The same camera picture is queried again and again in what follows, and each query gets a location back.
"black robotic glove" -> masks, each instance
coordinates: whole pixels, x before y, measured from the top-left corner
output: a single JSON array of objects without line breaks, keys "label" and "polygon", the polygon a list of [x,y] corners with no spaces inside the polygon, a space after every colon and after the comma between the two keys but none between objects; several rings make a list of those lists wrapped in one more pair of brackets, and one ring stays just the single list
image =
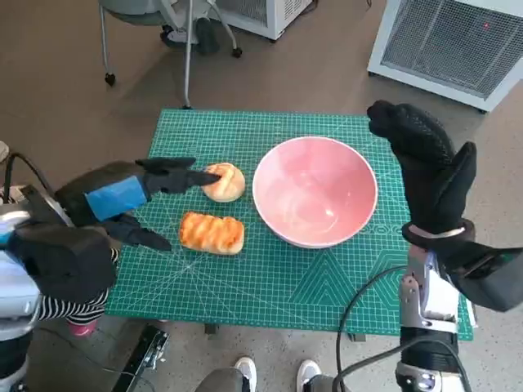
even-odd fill
[{"label": "black robotic glove", "polygon": [[136,164],[145,170],[144,183],[150,194],[183,194],[193,186],[210,185],[220,177],[216,174],[190,170],[196,158],[139,159]]},{"label": "black robotic glove", "polygon": [[181,194],[210,185],[219,176],[190,170],[195,158],[150,158],[113,162],[83,174],[56,191],[56,198],[76,226],[101,225],[109,236],[131,245],[170,250],[168,240],[142,228],[124,214],[151,200],[152,194]]},{"label": "black robotic glove", "polygon": [[143,245],[159,251],[170,251],[171,243],[153,230],[141,227],[134,216],[122,214],[100,223],[111,237],[127,245]]},{"label": "black robotic glove", "polygon": [[476,176],[474,143],[456,154],[437,120],[412,105],[379,100],[367,114],[370,131],[391,142],[400,162],[411,223],[431,234],[462,227]]},{"label": "black robotic glove", "polygon": [[437,120],[412,105],[380,100],[367,114],[370,131],[391,142],[401,165],[411,219],[403,227],[405,239],[434,251],[440,271],[473,303],[497,311],[519,305],[523,248],[476,243],[474,225],[462,218],[476,176],[474,143],[456,154]]}]

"golden pastry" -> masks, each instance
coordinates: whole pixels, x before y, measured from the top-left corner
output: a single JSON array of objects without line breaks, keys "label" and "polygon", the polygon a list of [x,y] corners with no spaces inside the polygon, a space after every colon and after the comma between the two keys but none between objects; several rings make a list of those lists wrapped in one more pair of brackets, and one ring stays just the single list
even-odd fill
[{"label": "golden pastry", "polygon": [[203,186],[203,192],[215,202],[228,203],[234,202],[245,191],[244,174],[231,163],[216,163],[208,166],[208,173],[221,176],[221,179],[214,184]]},{"label": "golden pastry", "polygon": [[229,216],[187,212],[180,223],[180,242],[195,251],[235,255],[244,247],[244,224]]}]

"pink shoe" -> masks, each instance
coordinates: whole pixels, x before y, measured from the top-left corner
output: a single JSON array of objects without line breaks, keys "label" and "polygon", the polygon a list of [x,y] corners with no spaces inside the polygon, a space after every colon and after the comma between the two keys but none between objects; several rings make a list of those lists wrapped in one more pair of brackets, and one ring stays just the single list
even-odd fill
[{"label": "pink shoe", "polygon": [[91,321],[89,324],[85,325],[77,325],[69,322],[69,328],[71,333],[75,336],[89,336],[94,332],[97,321],[98,320]]}]

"green cutting mat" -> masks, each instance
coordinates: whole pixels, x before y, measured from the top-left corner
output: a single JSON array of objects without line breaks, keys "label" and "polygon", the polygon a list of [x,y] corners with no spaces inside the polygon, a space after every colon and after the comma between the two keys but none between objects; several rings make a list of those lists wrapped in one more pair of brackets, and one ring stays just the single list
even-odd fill
[{"label": "green cutting mat", "polygon": [[[251,184],[260,159],[297,136],[328,136],[362,153],[378,179],[378,207],[354,238],[324,250],[293,247],[276,238],[253,203]],[[143,226],[167,237],[172,252],[125,247],[107,313],[148,319],[335,331],[347,302],[376,273],[406,263],[400,228],[409,219],[400,170],[388,143],[369,132],[366,117],[324,114],[164,110],[150,157],[194,156],[195,165],[230,162],[247,181],[234,203],[214,203],[194,188],[158,194],[136,211]],[[178,226],[187,211],[234,216],[245,224],[237,256],[214,256],[180,246]],[[399,333],[400,273],[364,295],[347,331]],[[461,305],[460,335],[472,338]]]}]

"metal vent grille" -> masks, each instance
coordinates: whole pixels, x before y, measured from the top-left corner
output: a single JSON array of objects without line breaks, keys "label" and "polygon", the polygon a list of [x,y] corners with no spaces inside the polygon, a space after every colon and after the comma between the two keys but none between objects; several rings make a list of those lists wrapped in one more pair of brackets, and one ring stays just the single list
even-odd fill
[{"label": "metal vent grille", "polygon": [[292,18],[301,5],[302,0],[285,0],[285,20]]},{"label": "metal vent grille", "polygon": [[522,18],[454,0],[403,0],[382,65],[486,98],[522,56]]},{"label": "metal vent grille", "polygon": [[267,27],[266,0],[217,0],[216,4],[221,9],[246,16]]}]

